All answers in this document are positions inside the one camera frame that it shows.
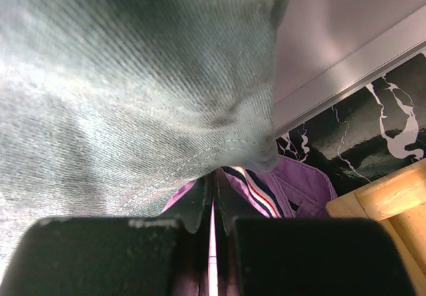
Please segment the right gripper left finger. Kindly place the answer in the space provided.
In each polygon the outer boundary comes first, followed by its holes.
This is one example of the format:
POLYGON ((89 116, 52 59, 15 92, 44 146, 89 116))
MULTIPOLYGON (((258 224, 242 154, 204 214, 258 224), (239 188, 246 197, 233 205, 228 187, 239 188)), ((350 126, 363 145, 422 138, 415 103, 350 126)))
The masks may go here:
POLYGON ((207 295, 212 179, 156 218, 45 218, 20 241, 2 295, 207 295))

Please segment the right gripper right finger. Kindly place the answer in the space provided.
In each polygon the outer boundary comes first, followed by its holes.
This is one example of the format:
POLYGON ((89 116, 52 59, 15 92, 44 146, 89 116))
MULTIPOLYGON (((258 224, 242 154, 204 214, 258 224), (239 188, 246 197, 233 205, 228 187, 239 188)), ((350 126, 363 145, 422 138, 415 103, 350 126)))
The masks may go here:
POLYGON ((365 218, 266 218, 214 177, 219 295, 416 295, 394 240, 365 218))

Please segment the purple trousers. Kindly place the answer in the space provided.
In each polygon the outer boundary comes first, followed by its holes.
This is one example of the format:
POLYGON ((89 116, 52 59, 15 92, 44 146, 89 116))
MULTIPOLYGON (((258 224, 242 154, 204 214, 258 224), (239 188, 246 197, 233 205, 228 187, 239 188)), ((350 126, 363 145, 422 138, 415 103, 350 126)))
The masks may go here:
POLYGON ((326 204, 337 194, 329 178, 303 162, 280 156, 269 172, 257 174, 237 166, 223 166, 209 176, 183 185, 161 215, 178 218, 190 233, 210 216, 209 287, 217 295, 239 295, 230 236, 234 218, 326 217, 326 204))

